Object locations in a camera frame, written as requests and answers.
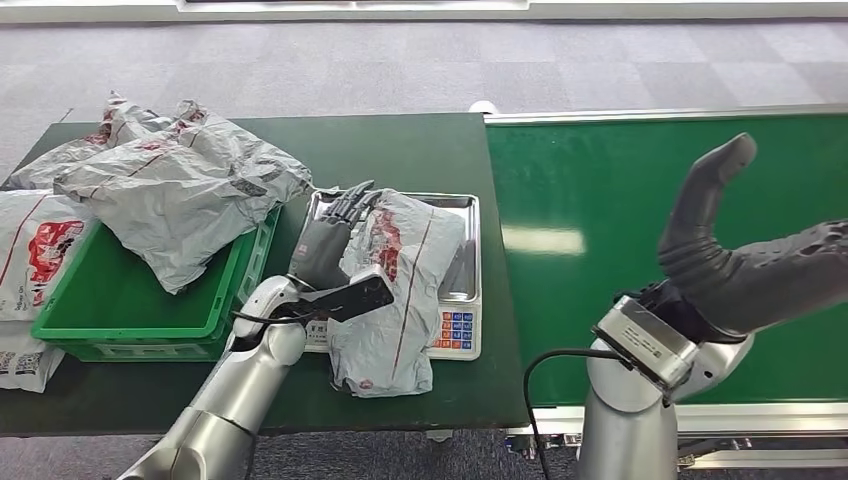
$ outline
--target digital weighing scale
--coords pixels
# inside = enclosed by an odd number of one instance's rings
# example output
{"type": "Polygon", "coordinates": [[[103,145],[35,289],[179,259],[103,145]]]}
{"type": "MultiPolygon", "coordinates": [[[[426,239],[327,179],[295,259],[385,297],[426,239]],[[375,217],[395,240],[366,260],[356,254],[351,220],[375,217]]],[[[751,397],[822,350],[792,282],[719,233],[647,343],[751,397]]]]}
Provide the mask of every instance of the digital weighing scale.
{"type": "MultiPolygon", "coordinates": [[[[306,221],[318,218],[340,192],[312,194],[306,221]]],[[[480,273],[480,201],[473,195],[405,193],[411,198],[459,215],[465,236],[439,287],[439,325],[427,355],[434,360],[474,360],[480,356],[483,295],[480,273]]],[[[306,325],[306,351],[327,352],[327,321],[306,325]]]]}

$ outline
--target white plastic package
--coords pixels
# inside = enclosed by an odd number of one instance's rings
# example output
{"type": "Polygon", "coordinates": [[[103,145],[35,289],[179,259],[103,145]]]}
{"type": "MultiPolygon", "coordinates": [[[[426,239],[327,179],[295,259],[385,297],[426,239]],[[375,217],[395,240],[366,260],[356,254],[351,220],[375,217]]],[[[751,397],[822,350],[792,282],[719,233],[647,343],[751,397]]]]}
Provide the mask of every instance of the white plastic package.
{"type": "Polygon", "coordinates": [[[312,188],[302,163],[234,123],[193,101],[177,113],[165,130],[73,165],[54,182],[172,294],[273,207],[312,188]]]}
{"type": "Polygon", "coordinates": [[[32,322],[0,322],[0,388],[43,393],[65,352],[30,336],[32,322]]]}
{"type": "Polygon", "coordinates": [[[50,190],[0,192],[0,218],[0,388],[40,393],[64,352],[30,329],[95,219],[50,190]]]}
{"type": "Polygon", "coordinates": [[[340,264],[353,275],[382,265],[394,302],[344,323],[329,320],[333,385],[358,397],[429,392],[424,349],[439,333],[438,287],[462,242],[463,219],[386,190],[354,233],[340,264]]]}
{"type": "Polygon", "coordinates": [[[162,130],[173,122],[112,92],[97,131],[59,145],[9,177],[14,189],[53,188],[53,179],[98,153],[162,130]]]}
{"type": "Polygon", "coordinates": [[[0,323],[33,321],[94,215],[50,190],[0,192],[0,323]]]}

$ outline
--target green table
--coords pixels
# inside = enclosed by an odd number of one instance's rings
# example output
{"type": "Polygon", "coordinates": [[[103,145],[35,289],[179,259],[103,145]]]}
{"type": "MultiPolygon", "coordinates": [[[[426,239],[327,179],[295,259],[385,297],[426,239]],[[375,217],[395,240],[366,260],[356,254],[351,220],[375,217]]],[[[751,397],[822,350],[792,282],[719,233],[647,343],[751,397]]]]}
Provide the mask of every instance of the green table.
{"type": "MultiPolygon", "coordinates": [[[[444,429],[526,424],[500,224],[482,117],[439,114],[238,120],[302,160],[321,185],[373,178],[402,191],[479,197],[483,272],[481,356],[433,362],[433,391],[355,399],[329,385],[322,354],[304,354],[272,405],[266,433],[309,430],[444,429]]],[[[93,129],[55,124],[26,160],[93,129]]],[[[306,199],[286,206],[265,276],[285,273],[306,199]]],[[[0,391],[0,434],[163,432],[191,401],[211,364],[81,364],[67,357],[42,395],[0,391]]]]}

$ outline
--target gray plastic package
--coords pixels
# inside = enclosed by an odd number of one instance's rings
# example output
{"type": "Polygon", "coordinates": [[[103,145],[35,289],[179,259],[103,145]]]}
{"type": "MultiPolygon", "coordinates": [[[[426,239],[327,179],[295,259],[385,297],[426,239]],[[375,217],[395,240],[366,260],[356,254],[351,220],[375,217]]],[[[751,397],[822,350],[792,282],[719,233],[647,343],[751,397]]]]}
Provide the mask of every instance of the gray plastic package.
{"type": "Polygon", "coordinates": [[[53,188],[53,179],[74,165],[118,145],[139,139],[168,127],[173,122],[145,110],[117,92],[112,92],[103,109],[97,131],[63,143],[9,176],[9,186],[17,190],[53,188]]]}
{"type": "Polygon", "coordinates": [[[429,392],[424,352],[439,332],[438,287],[465,231],[453,213],[386,190],[341,261],[348,275],[382,265],[394,302],[344,323],[329,320],[333,385],[357,397],[429,392]]]}
{"type": "Polygon", "coordinates": [[[170,127],[73,166],[54,188],[88,206],[176,294],[311,180],[291,155],[184,101],[170,127]]]}

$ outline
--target metal frame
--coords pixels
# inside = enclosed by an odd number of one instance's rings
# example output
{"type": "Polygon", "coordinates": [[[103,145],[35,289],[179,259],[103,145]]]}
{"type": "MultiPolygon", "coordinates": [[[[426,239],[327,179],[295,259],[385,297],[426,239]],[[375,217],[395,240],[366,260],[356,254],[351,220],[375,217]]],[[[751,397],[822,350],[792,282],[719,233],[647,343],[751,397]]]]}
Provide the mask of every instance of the metal frame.
{"type": "Polygon", "coordinates": [[[486,125],[524,125],[548,123],[604,122],[614,120],[672,120],[763,115],[845,114],[848,104],[789,105],[774,107],[740,107],[727,110],[598,110],[556,113],[497,113],[483,116],[486,125]]]}
{"type": "MultiPolygon", "coordinates": [[[[559,113],[487,114],[487,126],[545,125],[605,121],[697,120],[739,116],[848,114],[848,105],[797,105],[702,109],[612,110],[559,113]]],[[[583,407],[535,408],[539,432],[563,435],[576,446],[583,432],[583,407]]],[[[848,437],[848,403],[768,403],[678,405],[681,439],[848,437]]],[[[509,435],[532,435],[532,429],[513,428],[509,435]]],[[[711,468],[833,468],[848,467],[848,449],[724,450],[691,459],[691,469],[711,468]]]]}
{"type": "MultiPolygon", "coordinates": [[[[677,405],[681,439],[848,437],[848,403],[677,405]]],[[[534,408],[539,433],[580,435],[583,407],[534,408]]],[[[510,435],[532,434],[528,427],[510,435]]]]}

